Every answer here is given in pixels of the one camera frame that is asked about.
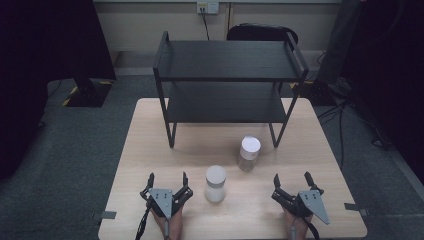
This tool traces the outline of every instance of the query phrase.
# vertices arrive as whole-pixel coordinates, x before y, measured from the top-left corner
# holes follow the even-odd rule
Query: black metal shelf
[[[227,122],[268,123],[278,147],[308,73],[290,33],[287,39],[169,41],[164,32],[153,72],[169,146],[174,146],[178,123]],[[162,82],[172,85],[168,106]],[[287,111],[280,96],[283,82],[300,86]],[[277,137],[272,123],[282,123]]]
[[[274,83],[173,83],[167,113],[172,123],[284,123],[287,120],[278,84]]]

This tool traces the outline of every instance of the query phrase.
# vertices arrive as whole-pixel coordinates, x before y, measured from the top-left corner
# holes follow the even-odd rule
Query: black chair
[[[232,27],[228,31],[227,40],[289,42],[287,33],[291,33],[297,44],[299,38],[290,28],[266,24],[242,23]]]

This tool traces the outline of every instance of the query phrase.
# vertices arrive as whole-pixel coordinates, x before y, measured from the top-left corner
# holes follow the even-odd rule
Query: black cable
[[[140,240],[141,236],[144,234],[144,230],[146,229],[146,223],[147,223],[147,215],[149,215],[150,209],[152,208],[150,200],[147,203],[146,212],[144,212],[143,218],[140,221],[140,225],[138,226],[137,235],[135,236],[135,240]]]
[[[56,93],[57,89],[59,89],[60,85],[62,85],[62,81],[60,80],[59,84],[57,85],[56,89],[52,91],[52,93],[49,94],[49,96],[47,98],[50,98],[51,96],[53,96],[53,94]]]
[[[337,112],[333,112],[333,113],[329,113],[328,116],[330,114],[332,114],[333,116],[330,119],[325,120],[323,123],[321,123],[321,126],[324,126],[324,124],[328,123],[329,121],[333,120],[337,114],[339,114],[341,112],[341,110],[337,110]]]
[[[340,108],[340,109],[342,109],[343,111],[344,111],[344,109],[340,106],[340,105],[338,105],[337,103],[336,103],[336,105]],[[380,138],[380,140],[382,141],[382,142],[384,142],[385,144],[387,144],[387,145],[392,145],[392,143],[390,142],[390,141],[388,141],[388,140],[386,140],[386,139],[384,139],[383,138],[383,136],[381,136],[381,133],[380,133],[380,131],[378,130],[378,128],[376,127],[376,126],[374,126],[372,123],[370,123],[370,122],[368,122],[368,121],[366,121],[366,120],[364,120],[364,119],[362,119],[362,118],[360,118],[360,117],[358,117],[358,116],[355,116],[355,115],[353,115],[352,113],[349,113],[349,112],[346,112],[348,115],[350,115],[351,117],[353,117],[353,118],[356,118],[357,120],[359,120],[359,121],[362,121],[362,122],[364,122],[364,123],[366,123],[366,124],[368,124],[369,126],[371,126],[375,131],[376,131],[376,133],[377,133],[377,135],[378,135],[378,137]]]
[[[322,54],[317,58],[317,63],[319,64],[319,65],[321,65],[321,58],[325,55],[325,54],[327,54],[327,51],[322,51]]]
[[[43,128],[45,126],[46,126],[46,123],[40,120],[40,122],[38,123],[38,128]]]
[[[202,12],[202,18],[203,18],[203,23],[205,24],[205,28],[206,28],[206,35],[208,36],[208,41],[209,39],[209,31],[208,31],[208,24],[206,23],[206,14],[205,14],[205,9],[201,8],[200,11]]]
[[[306,221],[305,217],[302,217],[302,219],[303,219],[303,222],[305,222],[306,225],[308,225],[308,228],[309,228],[309,230],[311,230],[312,235],[314,235],[315,240],[319,240],[320,239],[319,233],[318,233],[318,230],[316,229],[316,227],[312,223]]]
[[[334,109],[336,109],[336,108],[338,108],[337,106],[335,106],[335,107],[333,107],[333,108],[331,108],[330,110],[327,110],[327,111],[325,111],[325,112],[323,112],[323,113],[321,113],[320,115],[318,115],[318,119],[320,119],[320,118],[322,118],[322,117],[324,117],[324,116],[326,116],[329,112],[331,112],[331,111],[333,111]]]
[[[344,108],[346,107],[346,104],[342,106],[342,110],[340,111],[340,118],[339,118],[339,132],[340,132],[340,150],[341,150],[341,158],[340,158],[340,171],[343,172],[343,164],[344,164],[344,142],[343,142],[343,128],[342,128],[342,117]]]
[[[341,99],[349,99],[352,91],[352,84],[348,79],[339,77],[334,84],[329,84],[332,95],[335,95]]]
[[[318,77],[318,74],[316,74],[316,73],[312,74],[305,81],[310,81],[310,80],[312,80],[313,77]]]
[[[231,8],[232,8],[232,4],[229,3],[228,4],[228,12],[227,12],[227,16],[228,16],[228,23],[227,23],[227,33],[230,31],[230,23],[231,23]]]

